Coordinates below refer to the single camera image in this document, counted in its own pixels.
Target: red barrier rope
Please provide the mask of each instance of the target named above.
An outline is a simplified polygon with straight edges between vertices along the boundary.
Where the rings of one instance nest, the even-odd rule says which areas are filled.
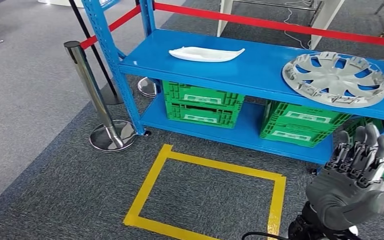
[[[268,29],[284,30],[288,32],[295,32],[300,34],[318,35],[326,38],[342,39],[353,42],[362,42],[368,44],[384,45],[384,38],[378,36],[368,36],[362,34],[347,33],[342,31],[323,30],[312,28],[309,26],[296,26],[284,22],[277,22],[271,20],[264,20],[248,16],[230,15],[215,11],[201,10],[191,7],[176,6],[160,2],[155,2],[154,7],[156,10],[190,15],[206,19],[224,20],[228,22],[251,25],[256,27],[263,27]]]
[[[108,27],[109,27],[109,31],[112,32],[114,31],[115,29],[117,29],[118,27],[120,27],[121,25],[125,24],[127,21],[129,21],[130,19],[132,19],[134,16],[138,15],[139,13],[141,12],[141,6],[140,5],[137,5],[135,8],[133,8],[132,10],[130,10],[128,13],[124,14],[123,16],[121,16],[119,19],[117,19],[115,22],[111,23]],[[80,43],[80,46],[83,48],[83,49],[87,49],[89,48],[90,46],[92,46],[93,44],[95,44],[96,42],[98,41],[97,39],[97,36],[96,35],[93,35],[91,37],[89,37],[88,39],[82,41]]]

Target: white table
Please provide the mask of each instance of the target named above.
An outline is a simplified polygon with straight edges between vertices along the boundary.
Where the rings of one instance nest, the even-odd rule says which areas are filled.
[[[37,0],[37,1],[43,4],[70,6],[69,0]],[[74,2],[78,8],[83,8],[82,0],[74,0]]]
[[[321,1],[324,1],[324,3],[319,3],[319,4],[322,4],[321,9],[318,10],[318,14],[315,16],[315,19],[311,26],[313,28],[325,30],[329,27],[329,25],[331,24],[332,20],[335,18],[336,14],[338,13],[339,9],[341,8],[345,0],[321,0]],[[233,2],[241,2],[241,3],[248,2],[248,3],[259,4],[259,2],[261,1],[221,0],[220,13],[231,14],[232,8],[233,8]],[[228,23],[227,21],[223,21],[223,20],[218,21],[217,37],[220,37],[227,23]],[[310,49],[312,50],[315,49],[321,39],[322,39],[321,36],[311,35]]]

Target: stainless steel stanchion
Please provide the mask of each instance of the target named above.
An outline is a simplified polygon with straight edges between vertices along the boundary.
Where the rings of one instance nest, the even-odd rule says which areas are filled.
[[[83,30],[84,35],[86,38],[90,38],[91,34],[89,33],[88,28],[86,27],[85,21],[83,21],[82,15],[79,12],[79,9],[77,8],[76,2],[74,0],[68,0],[71,8],[74,12],[75,17],[77,18],[78,23],[80,24],[81,29]],[[104,63],[102,62],[102,59],[98,53],[97,47],[95,44],[92,44],[90,46],[92,48],[93,54],[95,55],[96,60],[98,61],[98,64],[100,66],[100,69],[102,70],[103,75],[105,76],[107,85],[105,85],[101,90],[100,93],[103,97],[103,102],[107,105],[117,105],[122,104],[123,100],[121,99],[120,95],[117,93],[116,88],[113,85],[113,82],[108,75],[107,70],[105,69]]]
[[[157,96],[157,86],[147,77],[144,77],[137,82],[137,88],[145,97],[155,98],[155,96]]]
[[[103,152],[118,152],[130,147],[135,141],[136,131],[128,121],[112,120],[80,42],[68,41],[64,47],[103,123],[92,131],[90,143]]]

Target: yellow floor tape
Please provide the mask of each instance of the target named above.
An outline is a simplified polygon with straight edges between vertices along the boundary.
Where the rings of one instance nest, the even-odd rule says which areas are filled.
[[[158,234],[166,235],[180,240],[217,240],[217,238],[206,236],[200,233],[182,229],[179,227],[164,224],[158,221],[140,217],[142,208],[157,180],[158,175],[163,168],[166,159],[174,159],[181,162],[197,164],[214,169],[225,170],[233,173],[244,174],[252,177],[268,179],[274,181],[273,193],[271,196],[271,204],[267,221],[267,232],[269,234],[278,235],[282,217],[282,208],[285,195],[286,177],[269,171],[258,170],[250,167],[234,165],[221,161],[210,160],[202,157],[187,155],[172,151],[172,145],[164,144],[159,151],[142,187],[139,189],[123,223],[127,226],[152,231]]]

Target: gray carpet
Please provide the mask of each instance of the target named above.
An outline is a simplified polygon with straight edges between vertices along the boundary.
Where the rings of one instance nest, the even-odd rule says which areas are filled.
[[[379,30],[372,29],[379,19],[373,18],[366,9],[370,4],[372,9],[378,5],[374,0],[347,1],[335,20],[336,28],[352,32],[355,26],[347,24],[347,17],[352,16],[359,17],[356,23],[365,21],[358,32],[369,34]],[[218,3],[200,0],[187,1],[186,5],[216,10]],[[286,10],[240,5],[235,14],[281,21]],[[299,11],[295,17],[292,22],[299,24],[305,24],[308,19],[306,13]],[[174,15],[163,28],[214,35],[216,26],[216,21]],[[281,31],[239,29],[233,23],[227,25],[223,36],[297,46]],[[382,46],[367,48],[360,43],[323,39],[319,48],[384,58]],[[140,77],[128,77],[136,92]],[[135,99],[141,111],[150,102],[137,92]],[[115,119],[128,119],[123,107],[110,109]],[[151,136],[138,138],[127,151],[101,153],[88,143],[90,130],[98,124],[95,111],[88,104],[1,195],[0,239],[171,239],[122,224],[163,144],[174,145],[176,152],[285,175],[282,230],[295,219],[306,201],[305,187],[311,179],[307,171],[313,164],[158,129],[151,129]],[[215,238],[237,240],[245,232],[266,230],[272,188],[273,183],[268,180],[170,159],[140,215]],[[359,229],[365,240],[384,239],[384,215],[362,224]]]
[[[183,0],[164,2],[182,4]],[[134,6],[134,1],[122,0],[105,14],[112,22]],[[80,12],[88,25],[84,10]],[[170,16],[169,12],[156,16],[157,26]],[[119,48],[129,53],[144,38],[141,17],[113,34],[120,40]],[[71,7],[37,0],[0,1],[0,38],[5,40],[0,44],[2,193],[85,107],[89,97],[63,47],[66,41],[85,39]],[[106,81],[91,49],[86,54],[103,86]]]

